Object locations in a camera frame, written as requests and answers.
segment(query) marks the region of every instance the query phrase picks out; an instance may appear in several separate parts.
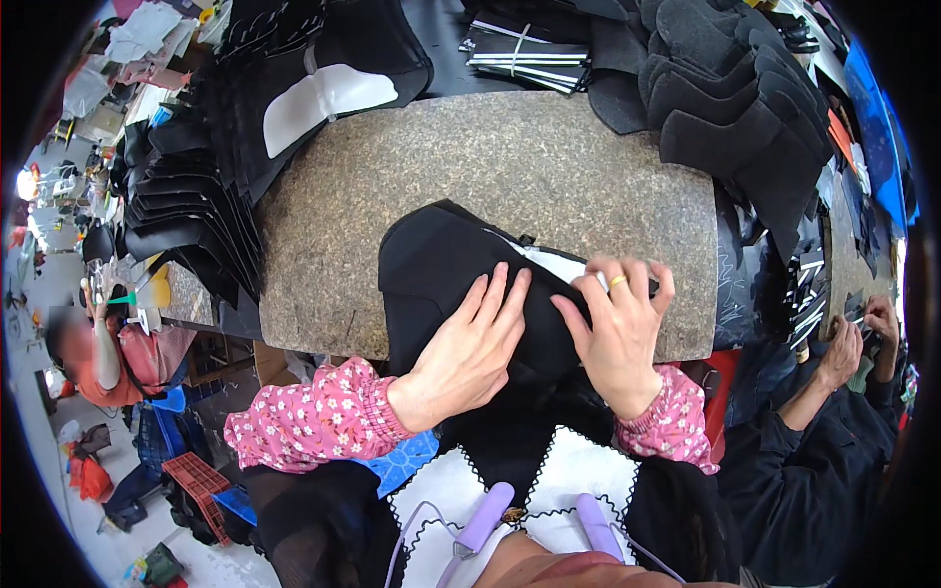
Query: black garment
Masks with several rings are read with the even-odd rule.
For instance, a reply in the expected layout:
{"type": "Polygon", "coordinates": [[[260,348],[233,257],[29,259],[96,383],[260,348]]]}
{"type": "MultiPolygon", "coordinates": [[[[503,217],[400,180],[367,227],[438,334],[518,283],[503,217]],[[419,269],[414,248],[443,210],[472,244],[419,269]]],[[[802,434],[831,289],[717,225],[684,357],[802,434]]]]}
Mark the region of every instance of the black garment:
{"type": "MultiPolygon", "coordinates": [[[[531,266],[466,214],[448,204],[425,207],[394,225],[383,241],[379,279],[394,373],[410,369],[473,280],[492,271],[496,261],[510,262],[511,279],[520,267],[531,266]],[[435,278],[438,273],[443,279],[435,278]]],[[[439,455],[460,444],[486,486],[506,481],[517,490],[512,502],[517,507],[525,506],[557,424],[606,446],[614,432],[614,415],[584,370],[575,363],[559,367],[542,361],[542,350],[554,357],[571,345],[564,327],[550,325],[558,313],[549,296],[566,285],[539,266],[533,269],[524,313],[527,333],[541,333],[542,339],[524,336],[509,384],[489,404],[435,430],[439,455]]],[[[641,465],[625,522],[630,536],[687,581],[738,581],[741,548],[715,478],[687,463],[636,459],[641,465]]],[[[376,498],[378,478],[367,468],[333,461],[305,474],[287,474],[256,466],[244,472],[244,483],[282,586],[383,585],[399,529],[389,503],[376,498]]],[[[642,553],[635,557],[647,569],[659,570],[642,553]]],[[[391,586],[401,585],[406,562],[402,551],[391,586]]]]}
{"type": "Polygon", "coordinates": [[[882,384],[872,372],[865,396],[840,388],[803,432],[791,431],[774,411],[818,364],[797,366],[770,406],[726,431],[719,490],[742,532],[744,565],[770,584],[809,586],[836,575],[875,514],[898,435],[897,380],[882,384]]]}

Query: person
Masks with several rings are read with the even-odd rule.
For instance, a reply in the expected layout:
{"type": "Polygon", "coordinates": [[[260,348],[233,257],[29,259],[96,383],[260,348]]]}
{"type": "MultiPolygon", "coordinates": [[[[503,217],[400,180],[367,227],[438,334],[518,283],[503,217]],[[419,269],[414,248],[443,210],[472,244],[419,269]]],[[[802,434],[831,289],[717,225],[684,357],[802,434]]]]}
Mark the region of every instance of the person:
{"type": "Polygon", "coordinates": [[[183,359],[196,331],[164,326],[148,335],[138,324],[121,326],[117,316],[108,316],[107,302],[95,305],[90,288],[84,290],[93,327],[74,316],[56,317],[46,335],[54,364],[94,405],[166,398],[166,390],[186,377],[183,359]]]}
{"type": "Polygon", "coordinates": [[[864,394],[845,386],[862,335],[838,316],[822,358],[797,366],[752,420],[726,430],[719,491],[739,523],[744,566],[772,585],[829,581],[876,509],[898,435],[899,322],[887,296],[872,297],[863,320],[882,339],[864,394]]]}
{"type": "Polygon", "coordinates": [[[740,547],[711,475],[703,391],[677,368],[653,364],[672,274],[650,263],[660,283],[651,297],[644,262],[595,258],[584,269],[573,285],[591,326],[575,302],[551,298],[583,368],[548,396],[510,375],[534,272],[522,267],[513,278],[498,262],[400,377],[350,358],[321,366],[310,384],[266,386],[247,411],[229,415],[224,438],[282,586],[738,580],[740,547]],[[378,478],[350,459],[384,455],[429,430],[439,438],[435,458],[378,499],[378,478]],[[499,483],[512,486],[508,507],[476,555],[459,560],[454,535],[499,483]],[[584,494],[616,548],[601,552],[586,538],[575,504],[584,494]]]}

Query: red plastic bag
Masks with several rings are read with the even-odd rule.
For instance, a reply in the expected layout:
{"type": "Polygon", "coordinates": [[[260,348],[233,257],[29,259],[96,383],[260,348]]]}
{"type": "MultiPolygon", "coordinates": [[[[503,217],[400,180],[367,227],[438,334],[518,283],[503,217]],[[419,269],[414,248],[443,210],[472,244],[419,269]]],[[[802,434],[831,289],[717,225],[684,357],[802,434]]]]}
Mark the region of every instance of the red plastic bag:
{"type": "Polygon", "coordinates": [[[108,472],[104,471],[104,468],[99,466],[94,459],[86,458],[85,463],[82,464],[82,500],[91,498],[101,502],[113,487],[108,472]]]}

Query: zip tie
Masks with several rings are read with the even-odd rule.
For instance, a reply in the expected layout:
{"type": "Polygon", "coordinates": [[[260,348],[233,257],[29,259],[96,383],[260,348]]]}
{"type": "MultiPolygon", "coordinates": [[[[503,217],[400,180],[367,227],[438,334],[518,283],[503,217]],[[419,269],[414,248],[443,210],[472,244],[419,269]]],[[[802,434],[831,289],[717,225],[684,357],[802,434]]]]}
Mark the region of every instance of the zip tie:
{"type": "Polygon", "coordinates": [[[510,77],[517,77],[517,56],[519,55],[519,47],[523,44],[523,38],[526,37],[526,33],[529,32],[529,27],[532,23],[527,23],[523,27],[523,32],[519,33],[519,39],[517,40],[517,48],[513,50],[513,60],[510,61],[510,77]]]}

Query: red plastic crate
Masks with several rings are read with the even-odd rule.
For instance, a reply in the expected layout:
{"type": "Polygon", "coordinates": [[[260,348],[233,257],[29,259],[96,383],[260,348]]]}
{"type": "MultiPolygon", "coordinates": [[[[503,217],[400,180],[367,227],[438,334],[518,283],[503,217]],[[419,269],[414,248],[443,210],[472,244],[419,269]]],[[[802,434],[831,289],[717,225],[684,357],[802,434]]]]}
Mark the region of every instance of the red plastic crate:
{"type": "Polygon", "coordinates": [[[164,462],[164,471],[186,492],[196,499],[202,515],[206,517],[206,522],[213,528],[215,537],[219,544],[226,546],[231,543],[231,539],[226,535],[223,529],[225,522],[222,512],[213,500],[213,495],[218,494],[231,487],[229,481],[219,472],[209,467],[209,464],[202,461],[193,452],[164,462]]]}

